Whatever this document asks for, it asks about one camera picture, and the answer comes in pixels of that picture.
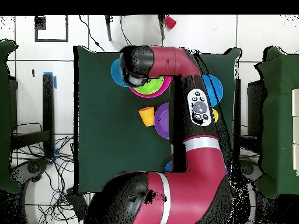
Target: blue plate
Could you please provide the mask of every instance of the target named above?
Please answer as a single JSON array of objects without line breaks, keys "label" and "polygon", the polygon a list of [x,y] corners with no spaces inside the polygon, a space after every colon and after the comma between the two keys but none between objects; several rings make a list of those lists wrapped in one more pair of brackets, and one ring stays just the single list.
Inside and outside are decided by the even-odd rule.
[{"label": "blue plate", "polygon": [[204,84],[206,85],[206,88],[207,88],[207,93],[208,93],[208,97],[210,98],[211,105],[212,105],[212,107],[214,107],[217,105],[217,99],[215,97],[212,84],[215,87],[215,91],[216,91],[219,102],[221,101],[221,99],[223,97],[223,86],[222,86],[221,82],[218,80],[218,78],[216,78],[215,76],[203,75],[202,77],[203,77]]},{"label": "blue plate", "polygon": [[165,172],[170,172],[170,171],[171,171],[171,164],[172,164],[171,161],[167,163],[167,165],[166,165],[165,168],[164,168],[164,171],[165,171]]},{"label": "blue plate", "polygon": [[113,80],[121,87],[128,87],[128,85],[125,84],[120,68],[120,60],[119,58],[115,60],[111,65],[111,76]]}]

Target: black chair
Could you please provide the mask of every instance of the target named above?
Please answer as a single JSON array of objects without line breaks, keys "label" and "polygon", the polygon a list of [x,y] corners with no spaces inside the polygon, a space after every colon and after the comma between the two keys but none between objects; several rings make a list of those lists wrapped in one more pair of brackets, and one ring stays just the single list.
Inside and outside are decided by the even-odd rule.
[{"label": "black chair", "polygon": [[[164,36],[165,16],[166,15],[158,15],[158,20],[159,20],[159,26],[160,26],[162,40],[165,39],[165,36]],[[111,38],[111,29],[110,29],[110,22],[111,22],[110,15],[105,15],[105,20],[106,20],[106,26],[107,26],[108,39],[109,39],[109,41],[112,41],[112,38]]]}]

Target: white stripe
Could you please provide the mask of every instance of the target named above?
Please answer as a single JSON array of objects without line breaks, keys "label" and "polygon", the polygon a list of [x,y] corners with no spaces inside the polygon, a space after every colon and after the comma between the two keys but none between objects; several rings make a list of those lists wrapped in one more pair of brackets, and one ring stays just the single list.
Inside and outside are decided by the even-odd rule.
[{"label": "white stripe", "polygon": [[[186,142],[186,152],[191,151],[192,149],[200,149],[200,148],[215,148],[220,150],[219,142],[215,138],[209,138],[207,136],[203,136],[201,138],[192,138]],[[173,145],[171,145],[171,155],[173,154]]]},{"label": "white stripe", "polygon": [[163,182],[164,188],[164,197],[166,197],[166,202],[164,201],[163,215],[160,224],[166,224],[169,218],[169,214],[171,212],[171,189],[169,187],[169,183],[164,174],[158,173]]}]

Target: green bowl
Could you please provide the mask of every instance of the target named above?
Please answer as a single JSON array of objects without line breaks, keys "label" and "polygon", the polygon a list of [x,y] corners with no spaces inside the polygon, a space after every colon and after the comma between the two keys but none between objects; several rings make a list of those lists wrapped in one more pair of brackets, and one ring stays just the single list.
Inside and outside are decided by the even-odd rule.
[{"label": "green bowl", "polygon": [[163,80],[163,76],[160,76],[157,79],[151,79],[142,87],[135,87],[134,90],[143,95],[151,95],[152,93],[157,92],[162,87]]}]

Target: orange plastic cup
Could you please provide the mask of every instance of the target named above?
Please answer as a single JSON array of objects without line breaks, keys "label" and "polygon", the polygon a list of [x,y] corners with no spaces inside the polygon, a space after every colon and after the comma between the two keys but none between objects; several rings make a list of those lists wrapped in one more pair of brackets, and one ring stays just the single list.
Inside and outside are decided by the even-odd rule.
[{"label": "orange plastic cup", "polygon": [[138,111],[146,127],[154,125],[155,110],[154,107],[146,107]]}]

